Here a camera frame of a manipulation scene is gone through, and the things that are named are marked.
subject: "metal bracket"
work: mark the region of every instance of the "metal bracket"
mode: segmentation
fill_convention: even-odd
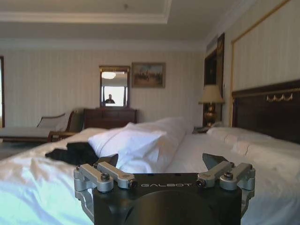
[[[101,172],[111,175],[120,188],[130,189],[137,186],[135,176],[131,173],[123,172],[107,162],[101,162],[94,166]]]
[[[215,181],[222,176],[223,173],[232,169],[232,164],[227,161],[223,161],[214,166],[207,172],[201,172],[198,174],[197,185],[202,188],[211,188],[215,186]]]
[[[113,189],[113,181],[120,188],[134,188],[137,186],[135,177],[131,173],[125,173],[116,167],[102,162],[94,164],[83,164],[74,170],[75,197],[81,201],[83,211],[94,222],[93,198],[88,192],[90,188],[97,188],[99,192],[109,192]]]
[[[231,172],[220,177],[220,187],[224,190],[235,190],[239,186],[242,189],[241,216],[248,209],[249,200],[255,194],[255,169],[251,164],[241,163]]]

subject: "picture frame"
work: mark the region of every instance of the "picture frame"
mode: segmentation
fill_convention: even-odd
[[[133,88],[165,87],[164,62],[133,62],[131,68]]]

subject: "screw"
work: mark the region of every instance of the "screw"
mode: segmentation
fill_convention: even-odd
[[[101,174],[100,178],[102,181],[108,181],[110,177],[109,177],[108,173],[103,173],[103,174]]]
[[[204,188],[204,187],[206,186],[206,182],[205,182],[205,180],[203,180],[203,179],[198,179],[198,180],[196,181],[196,185],[197,185],[199,188]]]
[[[130,180],[129,188],[132,189],[132,188],[136,188],[136,187],[137,187],[137,181],[134,179]]]
[[[223,175],[227,180],[233,179],[233,174],[231,172],[225,172]]]

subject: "ceiling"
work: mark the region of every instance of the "ceiling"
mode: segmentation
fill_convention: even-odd
[[[243,0],[0,0],[0,38],[201,41]]]

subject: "crown molding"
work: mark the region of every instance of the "crown molding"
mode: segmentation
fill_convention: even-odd
[[[205,38],[207,45],[216,35],[220,36],[230,28],[257,0],[236,0],[235,3],[221,17]]]
[[[0,38],[0,49],[204,52],[202,41]]]
[[[167,24],[172,0],[165,0],[161,14],[0,12],[0,22]]]

